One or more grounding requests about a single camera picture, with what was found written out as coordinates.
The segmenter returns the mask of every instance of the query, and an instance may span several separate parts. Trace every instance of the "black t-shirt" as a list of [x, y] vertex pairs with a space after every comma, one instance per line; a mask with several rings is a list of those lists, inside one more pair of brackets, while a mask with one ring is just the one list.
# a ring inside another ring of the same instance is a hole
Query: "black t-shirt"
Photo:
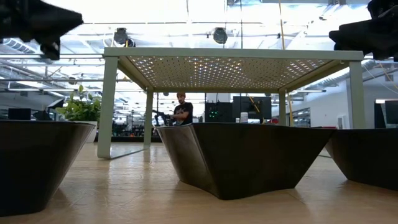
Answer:
[[184, 125], [192, 123], [193, 106], [191, 103], [185, 102], [181, 105], [176, 106], [174, 109], [174, 114], [182, 114], [184, 112], [188, 112], [187, 118], [183, 121], [177, 121], [176, 125]]

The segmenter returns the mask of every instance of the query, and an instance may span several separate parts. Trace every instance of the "wooden floor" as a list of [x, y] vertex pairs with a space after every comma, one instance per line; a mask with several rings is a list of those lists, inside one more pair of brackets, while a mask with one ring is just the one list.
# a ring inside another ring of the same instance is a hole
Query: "wooden floor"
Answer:
[[330, 158], [318, 157], [295, 189], [221, 201], [179, 182], [161, 144], [113, 161], [97, 159], [90, 144], [46, 210], [0, 218], [8, 223], [397, 224], [398, 193], [349, 182]]

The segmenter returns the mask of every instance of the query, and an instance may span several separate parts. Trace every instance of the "table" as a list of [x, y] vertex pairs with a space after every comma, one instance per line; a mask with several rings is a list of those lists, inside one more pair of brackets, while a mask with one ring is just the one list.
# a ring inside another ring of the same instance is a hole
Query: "table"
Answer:
[[[100, 158], [133, 153], [111, 153], [117, 69], [146, 91], [146, 118], [152, 117], [155, 92], [278, 93], [280, 124], [286, 125], [286, 93], [349, 67], [352, 128], [365, 128], [362, 52], [108, 47], [104, 58]], [[151, 119], [146, 119], [144, 132], [149, 133], [151, 126]], [[150, 147], [150, 137], [145, 135], [143, 149]]]

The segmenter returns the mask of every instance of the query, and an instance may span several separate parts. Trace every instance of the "shelf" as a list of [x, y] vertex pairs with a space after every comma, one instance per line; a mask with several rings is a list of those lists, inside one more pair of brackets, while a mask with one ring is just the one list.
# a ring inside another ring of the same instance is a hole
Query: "shelf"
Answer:
[[362, 52], [321, 50], [105, 48], [118, 68], [155, 92], [292, 91], [361, 61]]

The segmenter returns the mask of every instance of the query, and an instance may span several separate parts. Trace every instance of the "potted plant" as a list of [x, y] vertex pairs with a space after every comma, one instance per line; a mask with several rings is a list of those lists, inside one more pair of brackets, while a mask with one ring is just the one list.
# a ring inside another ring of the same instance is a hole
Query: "potted plant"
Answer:
[[68, 105], [64, 108], [56, 108], [57, 112], [63, 114], [68, 121], [79, 121], [82, 123], [94, 124], [96, 127], [91, 132], [86, 142], [94, 142], [97, 125], [100, 121], [101, 102], [99, 97], [93, 97], [91, 94], [83, 91], [83, 86], [79, 86], [79, 100], [74, 100], [75, 93], [70, 94]]

